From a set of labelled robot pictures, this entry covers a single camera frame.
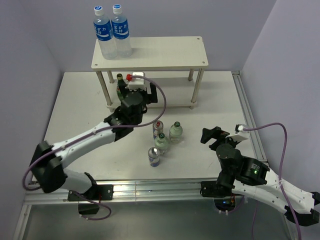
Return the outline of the green glass bottle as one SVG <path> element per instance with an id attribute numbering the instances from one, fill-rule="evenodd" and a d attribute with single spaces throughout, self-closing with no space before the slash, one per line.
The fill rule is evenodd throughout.
<path id="1" fill-rule="evenodd" d="M 120 102 L 122 102 L 124 100 L 124 98 L 127 96 L 127 84 L 123 79 L 123 75 L 121 73 L 118 73 L 116 75 L 117 78 L 117 87 L 116 87 L 116 93 L 117 93 L 117 97 L 120 100 Z"/>

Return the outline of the clear glass bottle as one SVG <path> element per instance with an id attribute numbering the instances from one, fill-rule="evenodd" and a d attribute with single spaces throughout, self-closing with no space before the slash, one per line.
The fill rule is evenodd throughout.
<path id="1" fill-rule="evenodd" d="M 161 155 L 164 155 L 169 147 L 169 140 L 163 132 L 159 133 L 154 140 L 155 147 L 160 151 Z"/>
<path id="2" fill-rule="evenodd" d="M 169 140 L 173 144 L 178 144 L 181 141 L 183 128 L 179 121 L 176 121 L 169 129 Z"/>

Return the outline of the blue silver can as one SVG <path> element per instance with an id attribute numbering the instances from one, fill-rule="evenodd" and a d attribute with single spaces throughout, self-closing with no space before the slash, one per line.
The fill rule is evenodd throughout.
<path id="1" fill-rule="evenodd" d="M 149 164 L 152 167 L 157 167 L 160 163 L 160 151 L 158 148 L 156 147 L 151 147 L 148 150 L 148 160 L 149 160 Z"/>

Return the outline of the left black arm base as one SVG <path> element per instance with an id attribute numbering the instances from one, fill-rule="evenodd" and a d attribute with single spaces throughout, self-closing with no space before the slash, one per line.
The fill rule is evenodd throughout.
<path id="1" fill-rule="evenodd" d="M 69 202 L 84 201 L 83 198 L 91 201 L 110 201 L 113 199 L 114 186 L 112 184 L 93 185 L 85 193 L 76 193 L 71 190 L 68 193 L 67 200 Z"/>

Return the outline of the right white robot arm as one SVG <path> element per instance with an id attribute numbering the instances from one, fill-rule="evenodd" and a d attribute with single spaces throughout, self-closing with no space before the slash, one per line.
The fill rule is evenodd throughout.
<path id="1" fill-rule="evenodd" d="M 262 161 L 244 156 L 236 146 L 250 137 L 246 126 L 236 125 L 230 134 L 220 127 L 203 128 L 200 142 L 215 151 L 221 171 L 217 180 L 200 183 L 200 194 L 207 198 L 242 195 L 278 210 L 287 220 L 308 227 L 319 223 L 320 214 L 314 209 L 320 203 L 316 191 L 304 191 L 279 176 Z"/>

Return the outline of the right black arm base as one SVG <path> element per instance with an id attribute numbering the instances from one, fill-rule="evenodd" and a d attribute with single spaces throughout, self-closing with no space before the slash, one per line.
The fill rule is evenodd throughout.
<path id="1" fill-rule="evenodd" d="M 225 198 L 230 197 L 232 190 L 217 183 L 216 180 L 201 181 L 200 194 L 207 198 Z"/>

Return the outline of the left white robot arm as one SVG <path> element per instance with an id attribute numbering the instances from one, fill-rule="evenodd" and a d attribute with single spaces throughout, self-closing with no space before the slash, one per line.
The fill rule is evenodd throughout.
<path id="1" fill-rule="evenodd" d="M 142 128 L 143 115 L 148 105 L 158 101 L 157 93 L 162 89 L 153 81 L 149 83 L 151 92 L 145 89 L 125 89 L 127 96 L 121 105 L 97 126 L 73 138 L 49 144 L 39 143 L 34 151 L 28 173 L 36 178 L 39 189 L 52 193 L 58 189 L 79 193 L 91 200 L 98 193 L 95 179 L 87 172 L 68 170 L 68 166 L 87 153 L 107 144 L 115 143 L 135 128 Z"/>

